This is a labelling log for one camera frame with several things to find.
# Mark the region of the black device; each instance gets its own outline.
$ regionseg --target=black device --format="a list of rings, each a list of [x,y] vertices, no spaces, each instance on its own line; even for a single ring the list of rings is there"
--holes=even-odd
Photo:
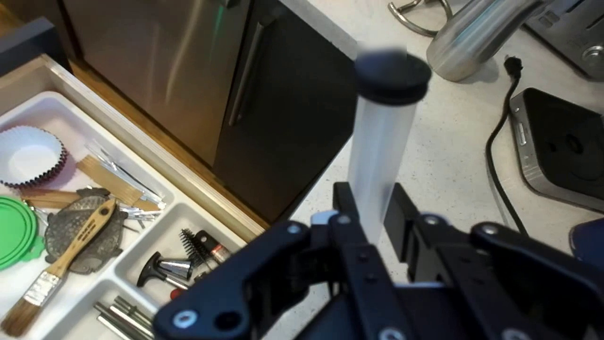
[[[604,125],[595,112],[539,89],[512,98],[522,172],[537,193],[604,212]]]
[[[159,338],[261,338],[327,282],[299,338],[604,338],[604,274],[497,223],[471,234],[422,216],[397,185],[386,221],[410,282],[395,287],[348,183],[329,223],[288,221],[235,253],[154,319]]]

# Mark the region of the kitchen counter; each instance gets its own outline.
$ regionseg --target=kitchen counter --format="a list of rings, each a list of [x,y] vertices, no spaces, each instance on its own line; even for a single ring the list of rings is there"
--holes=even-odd
[[[431,44],[429,38],[399,25],[388,10],[390,0],[282,2],[352,59],[363,51],[391,47],[425,59]],[[457,10],[465,2],[454,0],[452,4]],[[431,8],[414,19],[442,23],[442,13],[440,8]],[[514,227],[491,187],[484,157],[488,136],[501,117],[510,87],[510,78],[503,68],[507,55],[524,59],[525,72],[520,91],[537,87],[604,114],[604,83],[591,83],[578,76],[527,30],[518,30],[497,57],[465,83],[450,83],[435,74],[431,91],[418,108],[399,182],[422,212],[440,214],[463,231],[471,231],[480,221]],[[333,183],[348,180],[350,149],[352,142],[333,161],[293,219],[310,221],[314,212],[331,210]],[[518,214],[537,240],[569,251],[569,231],[578,223],[603,217],[533,193],[522,178],[510,127],[495,142],[495,165]],[[380,242],[380,250],[395,280],[405,280],[405,267],[393,259],[388,240]]]

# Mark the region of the black cable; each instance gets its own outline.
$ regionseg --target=black cable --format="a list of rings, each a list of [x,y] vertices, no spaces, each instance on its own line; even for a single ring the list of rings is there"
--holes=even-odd
[[[503,127],[507,125],[507,121],[508,121],[508,117],[510,117],[510,114],[512,114],[510,98],[512,98],[512,95],[514,95],[514,91],[516,91],[516,87],[520,85],[522,76],[524,76],[524,63],[522,63],[522,59],[508,57],[507,63],[505,63],[505,66],[507,66],[507,72],[508,72],[510,78],[512,78],[512,85],[510,85],[510,91],[508,91],[508,95],[507,95],[507,98],[505,98],[503,117],[499,119],[499,123],[497,123],[495,131],[491,132],[491,136],[490,136],[490,140],[488,140],[488,146],[486,146],[488,170],[490,170],[490,176],[491,176],[491,180],[493,180],[493,185],[495,185],[499,197],[505,200],[505,204],[507,204],[507,208],[508,208],[508,212],[510,212],[510,216],[512,216],[518,231],[520,231],[522,234],[529,236],[529,233],[527,233],[527,229],[525,229],[525,223],[524,223],[522,217],[518,216],[514,204],[510,202],[510,199],[508,199],[508,195],[507,195],[507,191],[505,191],[505,187],[503,187],[503,183],[501,183],[501,180],[499,180],[499,174],[497,174],[497,170],[495,170],[495,161],[493,161],[493,142],[495,142],[495,138],[499,136],[499,132],[503,131]]]

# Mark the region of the kitchen drawer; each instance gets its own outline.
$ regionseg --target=kitchen drawer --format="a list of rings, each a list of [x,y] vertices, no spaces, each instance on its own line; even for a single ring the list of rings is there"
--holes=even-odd
[[[25,102],[31,104],[29,100],[48,102],[38,102],[35,114],[21,114],[20,110]],[[163,214],[148,221],[146,229],[140,233],[125,231],[118,257],[95,274],[71,274],[25,338],[84,338],[91,333],[95,333],[95,338],[116,338],[97,321],[95,302],[112,302],[120,295],[148,314],[169,302],[171,289],[165,284],[150,282],[144,289],[138,289],[137,278],[155,250],[163,251],[165,257],[186,257],[180,246],[182,229],[193,233],[205,229],[231,251],[240,250],[263,233],[263,227],[235,208],[176,155],[163,149],[46,55],[0,78],[0,129],[12,125],[38,125],[55,132],[76,161],[95,149],[93,146],[101,146],[165,199]],[[40,257],[0,272],[4,287],[0,316],[18,302],[25,287],[46,267],[44,257]]]

